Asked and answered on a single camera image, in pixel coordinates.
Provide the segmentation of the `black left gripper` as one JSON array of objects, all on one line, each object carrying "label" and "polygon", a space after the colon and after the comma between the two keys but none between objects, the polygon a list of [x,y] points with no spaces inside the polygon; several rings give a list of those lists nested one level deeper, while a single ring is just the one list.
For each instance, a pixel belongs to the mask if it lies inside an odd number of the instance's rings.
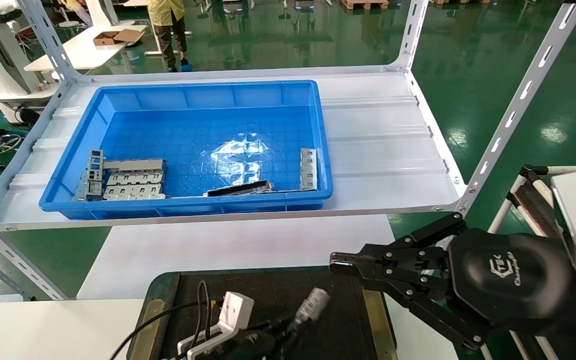
[{"label": "black left gripper", "polygon": [[296,316],[282,316],[262,330],[240,333],[222,344],[221,360],[269,360],[275,345],[276,359],[288,360],[302,343],[301,325]]}]

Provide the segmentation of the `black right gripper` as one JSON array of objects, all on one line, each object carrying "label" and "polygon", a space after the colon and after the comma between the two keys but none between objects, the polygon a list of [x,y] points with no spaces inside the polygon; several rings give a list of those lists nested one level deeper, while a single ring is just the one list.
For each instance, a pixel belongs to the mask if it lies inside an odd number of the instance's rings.
[{"label": "black right gripper", "polygon": [[[364,244],[358,253],[334,251],[329,270],[362,280],[365,290],[387,294],[469,352],[480,350],[487,333],[403,281],[413,281],[413,274],[423,271],[438,272],[444,279],[451,272],[457,298],[493,325],[551,321],[574,282],[563,244],[533,234],[466,230],[464,217],[453,212],[390,244]],[[448,255],[438,243],[454,236]],[[384,276],[395,280],[380,279]]]}]

